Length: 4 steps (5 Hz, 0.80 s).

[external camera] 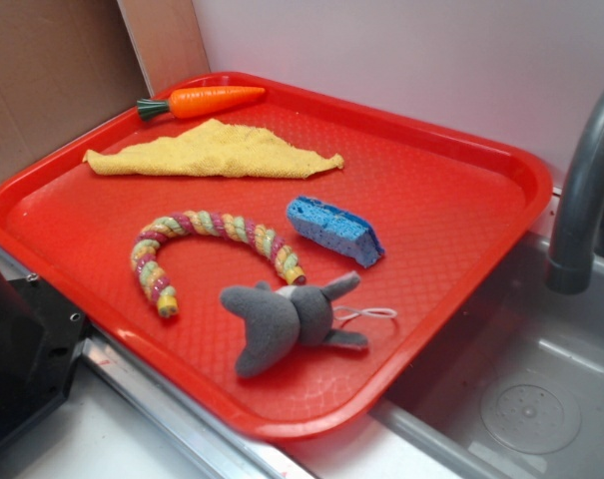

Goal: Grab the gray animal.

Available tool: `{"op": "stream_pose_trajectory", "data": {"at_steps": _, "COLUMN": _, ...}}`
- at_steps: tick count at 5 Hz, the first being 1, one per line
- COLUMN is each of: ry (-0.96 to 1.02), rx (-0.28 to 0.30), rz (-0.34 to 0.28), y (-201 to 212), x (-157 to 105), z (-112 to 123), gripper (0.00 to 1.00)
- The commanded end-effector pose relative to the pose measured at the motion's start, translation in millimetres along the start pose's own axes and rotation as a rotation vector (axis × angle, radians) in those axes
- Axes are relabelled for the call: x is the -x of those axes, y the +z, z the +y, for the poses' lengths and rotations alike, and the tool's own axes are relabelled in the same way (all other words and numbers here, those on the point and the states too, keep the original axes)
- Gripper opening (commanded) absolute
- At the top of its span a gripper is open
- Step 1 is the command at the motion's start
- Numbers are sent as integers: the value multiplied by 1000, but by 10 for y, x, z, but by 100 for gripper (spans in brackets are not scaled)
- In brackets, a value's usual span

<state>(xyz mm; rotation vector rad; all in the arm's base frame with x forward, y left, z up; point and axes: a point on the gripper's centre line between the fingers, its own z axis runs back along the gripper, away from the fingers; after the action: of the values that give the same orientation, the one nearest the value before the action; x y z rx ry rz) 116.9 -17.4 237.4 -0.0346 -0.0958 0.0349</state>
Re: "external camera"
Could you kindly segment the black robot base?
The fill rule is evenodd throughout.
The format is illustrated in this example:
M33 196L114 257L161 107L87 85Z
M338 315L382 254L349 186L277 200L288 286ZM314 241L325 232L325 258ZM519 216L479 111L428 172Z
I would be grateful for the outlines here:
M0 451L68 399L88 327L45 279L0 271Z

